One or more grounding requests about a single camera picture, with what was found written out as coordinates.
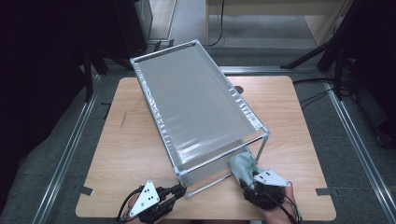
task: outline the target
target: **white bracket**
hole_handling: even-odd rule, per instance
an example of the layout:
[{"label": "white bracket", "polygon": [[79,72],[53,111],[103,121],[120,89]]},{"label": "white bracket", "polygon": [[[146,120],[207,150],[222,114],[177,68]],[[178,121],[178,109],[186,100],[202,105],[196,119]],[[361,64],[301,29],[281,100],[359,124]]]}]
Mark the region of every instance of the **white bracket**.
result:
[{"label": "white bracket", "polygon": [[264,170],[258,175],[253,176],[253,178],[264,185],[290,187],[289,181],[287,181],[285,178],[278,175],[271,169]]},{"label": "white bracket", "polygon": [[132,208],[129,216],[136,217],[139,213],[145,211],[152,205],[159,202],[160,196],[158,195],[152,181],[149,180],[143,188],[142,192],[140,193],[139,198],[137,198],[137,201],[134,204],[134,207]]}]

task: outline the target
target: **wooden board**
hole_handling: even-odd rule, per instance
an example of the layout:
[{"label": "wooden board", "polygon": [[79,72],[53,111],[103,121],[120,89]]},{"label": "wooden board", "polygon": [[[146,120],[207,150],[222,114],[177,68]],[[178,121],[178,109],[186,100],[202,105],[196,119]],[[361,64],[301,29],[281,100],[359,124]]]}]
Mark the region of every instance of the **wooden board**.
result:
[{"label": "wooden board", "polygon": [[[303,112],[289,77],[229,77],[244,88],[242,96],[270,130],[259,161],[293,183],[295,198],[305,220],[333,220],[327,188]],[[81,195],[79,217],[115,217],[125,197],[150,179],[172,187],[177,179],[137,80],[120,81]],[[177,201],[169,219],[262,219],[233,177],[192,198]]]}]

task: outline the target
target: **tripod leg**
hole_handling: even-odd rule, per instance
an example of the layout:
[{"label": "tripod leg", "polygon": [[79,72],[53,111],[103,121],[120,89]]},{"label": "tripod leg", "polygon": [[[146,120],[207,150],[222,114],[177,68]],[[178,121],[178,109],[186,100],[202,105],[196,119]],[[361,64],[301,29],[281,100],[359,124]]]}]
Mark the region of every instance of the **tripod leg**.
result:
[{"label": "tripod leg", "polygon": [[337,96],[339,101],[342,101],[341,97],[341,79],[343,78],[343,69],[345,62],[345,53],[344,50],[340,47],[338,50],[337,59],[335,60],[335,71],[334,71],[334,93]]},{"label": "tripod leg", "polygon": [[107,52],[107,51],[104,50],[104,49],[101,49],[101,48],[98,48],[98,47],[95,47],[95,49],[96,49],[99,53],[101,53],[102,55],[104,55],[104,56],[106,56],[107,58],[113,60],[113,62],[115,62],[115,63],[117,63],[117,64],[123,66],[124,68],[126,68],[126,69],[128,69],[128,70],[134,70],[134,69],[132,68],[132,65],[131,65],[130,63],[124,61],[123,59],[121,59],[121,58],[119,58],[119,57],[117,57],[117,56],[115,56],[115,55],[113,55],[113,54]]},{"label": "tripod leg", "polygon": [[105,60],[95,50],[91,51],[91,63],[100,75],[107,75],[108,67]]},{"label": "tripod leg", "polygon": [[280,68],[283,68],[283,69],[295,68],[298,65],[310,60],[311,58],[313,58],[315,56],[317,56],[318,54],[320,54],[324,50],[330,49],[332,47],[332,43],[333,43],[333,39],[330,39],[326,43],[324,43],[321,46],[317,47],[316,49],[308,52],[307,54],[305,54],[303,57],[297,59],[296,61],[294,61],[292,63],[285,64],[285,65],[280,65]]},{"label": "tripod leg", "polygon": [[85,96],[85,102],[88,102],[93,94],[91,57],[90,57],[90,50],[88,48],[86,48],[84,52],[84,74],[86,78],[85,86],[87,88],[87,95]]}]

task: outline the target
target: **black wire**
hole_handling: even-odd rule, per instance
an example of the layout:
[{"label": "black wire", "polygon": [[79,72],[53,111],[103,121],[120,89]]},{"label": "black wire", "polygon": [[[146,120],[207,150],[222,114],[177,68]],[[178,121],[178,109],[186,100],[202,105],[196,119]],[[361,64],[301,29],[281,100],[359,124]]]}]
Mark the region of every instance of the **black wire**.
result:
[{"label": "black wire", "polygon": [[134,217],[134,218],[132,218],[132,219],[130,219],[130,220],[127,220],[127,221],[121,221],[121,220],[120,220],[120,219],[121,219],[122,210],[123,210],[123,207],[125,206],[125,204],[128,203],[128,201],[132,198],[132,196],[134,196],[136,193],[141,192],[141,191],[142,191],[142,187],[140,187],[140,188],[134,190],[132,193],[130,193],[130,194],[125,198],[125,200],[123,201],[122,206],[121,206],[121,208],[120,208],[119,215],[117,216],[117,220],[116,220],[117,223],[125,223],[125,222],[129,222],[129,221],[135,219],[135,217]]},{"label": "black wire", "polygon": [[301,79],[301,80],[293,81],[293,85],[303,83],[303,82],[323,82],[323,81],[333,82],[334,78],[320,77],[320,78]]},{"label": "black wire", "polygon": [[332,89],[326,90],[326,91],[321,91],[320,93],[316,94],[315,96],[309,97],[309,98],[307,98],[307,99],[301,101],[300,104],[304,103],[305,101],[308,101],[308,100],[311,100],[311,99],[312,99],[312,100],[311,100],[310,102],[308,102],[306,105],[304,105],[303,107],[301,107],[301,109],[306,108],[308,105],[310,105],[310,104],[314,103],[316,100],[322,98],[322,97],[325,96],[326,93],[329,92],[329,91],[332,91]]},{"label": "black wire", "polygon": [[296,210],[296,216],[297,216],[297,223],[300,223],[300,212],[298,211],[297,208],[297,203],[294,203],[291,198],[289,198],[286,194],[283,194],[284,197],[286,197],[287,199],[289,199],[289,202],[285,202],[285,203],[290,203],[291,205],[294,206],[295,210]]},{"label": "black wire", "polygon": [[343,97],[348,97],[353,94],[353,64],[355,63],[354,59],[347,58],[344,67],[343,67],[343,78],[346,81],[341,83],[340,94]]},{"label": "black wire", "polygon": [[154,47],[155,47],[155,45],[148,46],[148,47],[146,48],[146,54],[149,53],[149,49],[152,49],[152,48],[154,48]]},{"label": "black wire", "polygon": [[288,212],[288,210],[286,210],[286,208],[284,206],[282,206],[282,204],[280,204],[279,202],[277,202],[273,197],[271,197],[268,193],[264,192],[263,193],[270,198],[274,203],[276,203],[276,205],[282,209],[282,211],[286,214],[286,216],[289,218],[290,222],[292,224],[298,224],[298,222],[294,219],[294,217]]},{"label": "black wire", "polygon": [[217,44],[219,43],[219,41],[221,40],[222,33],[223,33],[223,27],[222,27],[222,18],[223,18],[223,15],[224,15],[224,0],[222,0],[222,3],[221,3],[221,20],[220,20],[221,32],[220,32],[219,39],[218,39],[218,41],[216,41],[214,44],[206,45],[207,47],[213,47],[213,46],[217,45]]}]

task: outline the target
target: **metal tray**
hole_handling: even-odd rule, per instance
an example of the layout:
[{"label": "metal tray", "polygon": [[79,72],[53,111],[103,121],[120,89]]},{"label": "metal tray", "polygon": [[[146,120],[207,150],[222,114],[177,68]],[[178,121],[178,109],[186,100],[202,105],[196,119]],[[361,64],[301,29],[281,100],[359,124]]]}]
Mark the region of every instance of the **metal tray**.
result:
[{"label": "metal tray", "polygon": [[252,158],[259,159],[269,131],[198,40],[133,58],[131,63],[183,185],[228,169],[227,160],[249,151],[247,145],[256,141],[262,143]]}]

